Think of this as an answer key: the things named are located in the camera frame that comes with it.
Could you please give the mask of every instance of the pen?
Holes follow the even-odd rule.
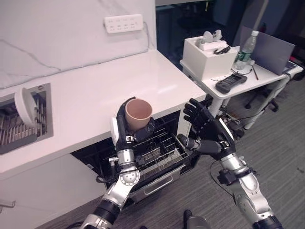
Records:
[[[253,71],[254,71],[255,77],[256,77],[256,79],[258,80],[258,76],[257,76],[257,74],[256,74],[256,71],[255,71],[255,69],[254,69],[254,66],[252,66],[252,68],[253,68]]]

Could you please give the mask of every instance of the white countertop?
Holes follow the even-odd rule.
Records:
[[[186,70],[192,75],[192,77],[194,77],[195,79],[195,74],[192,72],[192,70],[187,66],[187,64],[183,61],[180,60],[180,64],[186,68]],[[263,85],[267,85],[269,83],[281,80],[285,77],[288,77],[285,74],[282,75],[277,75],[257,64],[254,65],[255,71],[257,73],[258,76],[258,80],[255,77],[255,73],[254,71],[250,72],[249,74],[245,75],[247,76],[247,81],[245,83],[239,84],[236,87],[232,88],[230,90],[229,93],[227,94],[223,94],[220,91],[218,91],[215,87],[217,81],[223,80],[225,77],[229,76],[228,75],[224,75],[224,76],[220,76],[217,78],[213,78],[213,79],[207,79],[207,80],[196,80],[196,83],[202,87],[207,93],[210,93],[213,97],[216,97],[218,99],[227,99],[227,98],[231,98],[235,95],[250,91],[252,89],[261,87]],[[242,71],[240,71],[240,73],[248,73],[250,71],[251,67],[250,66],[246,66],[245,69],[243,69]],[[297,66],[293,69],[291,69],[289,71],[289,73],[293,76],[296,73],[299,73],[303,70],[303,68],[301,68],[300,66]]]
[[[0,180],[110,137],[110,118],[128,98],[148,101],[158,118],[205,93],[157,50],[36,79],[0,91],[51,83],[54,136],[0,156]]]

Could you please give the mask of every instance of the robotic arm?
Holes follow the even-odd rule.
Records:
[[[148,125],[143,129],[132,133],[128,130],[125,119],[125,107],[130,98],[125,101],[117,117],[112,119],[111,133],[112,141],[115,145],[117,157],[109,158],[111,166],[118,162],[120,173],[119,179],[108,190],[108,193],[102,197],[102,201],[96,210],[90,214],[81,229],[110,229],[122,210],[131,189],[138,183],[140,172],[136,167],[132,146],[135,141],[142,141],[149,137],[154,129],[154,122],[151,118]]]
[[[198,140],[178,135],[178,139],[189,150],[201,155],[210,155],[218,160],[223,169],[217,177],[233,193],[236,206],[252,225],[253,229],[282,229],[266,198],[252,168],[235,153],[232,134],[221,119],[215,119],[198,101],[190,99],[183,111],[184,119],[192,124]]]

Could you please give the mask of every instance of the dishwasher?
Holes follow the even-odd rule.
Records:
[[[199,156],[194,156],[176,138],[180,111],[155,120],[152,136],[133,147],[140,180],[132,189],[126,206],[137,203],[163,187],[178,180],[194,168]],[[97,182],[107,188],[117,180],[112,176],[110,157],[116,152],[111,138],[71,153],[97,174]]]

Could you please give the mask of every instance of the white plate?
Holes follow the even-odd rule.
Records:
[[[30,91],[22,88],[16,92],[15,105],[24,124],[33,128],[35,126],[35,108],[37,105]]]

